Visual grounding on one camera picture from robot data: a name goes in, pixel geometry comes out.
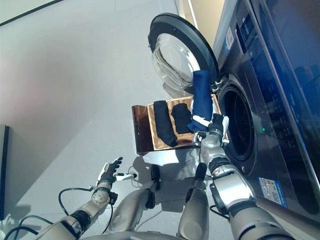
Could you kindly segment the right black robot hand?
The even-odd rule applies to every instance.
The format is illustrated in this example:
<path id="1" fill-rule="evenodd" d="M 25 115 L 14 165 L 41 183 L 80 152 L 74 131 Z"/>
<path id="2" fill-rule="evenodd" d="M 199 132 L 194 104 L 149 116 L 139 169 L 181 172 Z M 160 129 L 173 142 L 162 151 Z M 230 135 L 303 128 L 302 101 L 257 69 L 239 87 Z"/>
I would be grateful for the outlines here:
<path id="1" fill-rule="evenodd" d="M 193 142 L 199 146 L 207 133 L 218 134 L 221 144 L 230 142 L 227 136 L 229 118 L 218 113 L 212 115 L 211 121 L 204 117 L 193 115 L 191 119 L 191 130 L 194 132 Z"/>

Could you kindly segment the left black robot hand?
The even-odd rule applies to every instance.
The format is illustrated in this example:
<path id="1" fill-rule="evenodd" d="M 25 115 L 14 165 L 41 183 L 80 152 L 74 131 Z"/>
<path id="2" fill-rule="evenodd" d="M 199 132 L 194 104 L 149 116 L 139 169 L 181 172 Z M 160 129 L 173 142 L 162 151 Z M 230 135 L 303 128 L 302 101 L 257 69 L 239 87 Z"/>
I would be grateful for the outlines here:
<path id="1" fill-rule="evenodd" d="M 116 158 L 112 162 L 106 162 L 97 177 L 96 186 L 102 183 L 107 183 L 112 186 L 112 184 L 116 181 L 135 179 L 138 176 L 136 173 L 117 172 L 117 169 L 120 167 L 122 162 L 122 156 Z"/>

